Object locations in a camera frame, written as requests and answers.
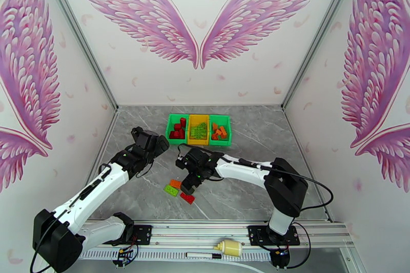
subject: gray marble surface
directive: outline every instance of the gray marble surface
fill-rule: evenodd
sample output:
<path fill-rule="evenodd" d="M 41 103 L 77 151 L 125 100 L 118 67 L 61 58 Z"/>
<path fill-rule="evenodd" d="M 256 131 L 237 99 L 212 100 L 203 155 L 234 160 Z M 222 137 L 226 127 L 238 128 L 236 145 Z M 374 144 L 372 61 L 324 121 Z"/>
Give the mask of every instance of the gray marble surface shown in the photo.
<path fill-rule="evenodd" d="M 300 174 L 310 177 L 295 138 L 279 106 L 244 107 L 121 107 L 103 161 L 132 144 L 130 130 L 141 126 L 165 134 L 170 113 L 230 115 L 232 146 L 211 150 L 226 152 L 249 160 L 273 161 L 286 159 Z M 171 179 L 182 181 L 187 170 L 175 166 L 178 151 L 172 145 L 159 156 L 151 171 L 134 178 L 113 193 L 91 216 L 109 218 L 123 212 L 134 220 L 141 219 L 231 219 L 269 220 L 272 202 L 265 190 L 235 179 L 221 182 L 205 181 L 194 193 L 192 205 L 163 191 Z M 304 206 L 320 203 L 313 185 L 309 185 Z M 304 211 L 300 219 L 327 219 L 324 209 Z"/>

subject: feather painting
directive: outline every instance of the feather painting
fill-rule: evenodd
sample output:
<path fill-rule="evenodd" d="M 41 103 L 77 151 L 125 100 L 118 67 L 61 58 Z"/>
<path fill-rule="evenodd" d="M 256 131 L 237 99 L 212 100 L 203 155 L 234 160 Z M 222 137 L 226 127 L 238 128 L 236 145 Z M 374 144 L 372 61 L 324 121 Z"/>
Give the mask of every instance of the feather painting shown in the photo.
<path fill-rule="evenodd" d="M 159 57 L 189 60 L 203 69 L 228 62 L 257 45 L 310 0 L 228 0 L 200 48 L 171 0 L 89 0 L 93 7 Z"/>
<path fill-rule="evenodd" d="M 0 127 L 0 192 L 34 154 L 52 149 L 47 129 L 58 122 L 57 57 L 45 0 L 4 0 L 0 8 L 0 83 L 27 134 Z"/>
<path fill-rule="evenodd" d="M 356 128 L 351 147 L 370 153 L 382 175 L 409 191 L 410 126 L 379 133 L 409 70 L 408 0 L 354 0 L 347 35 L 343 119 Z"/>

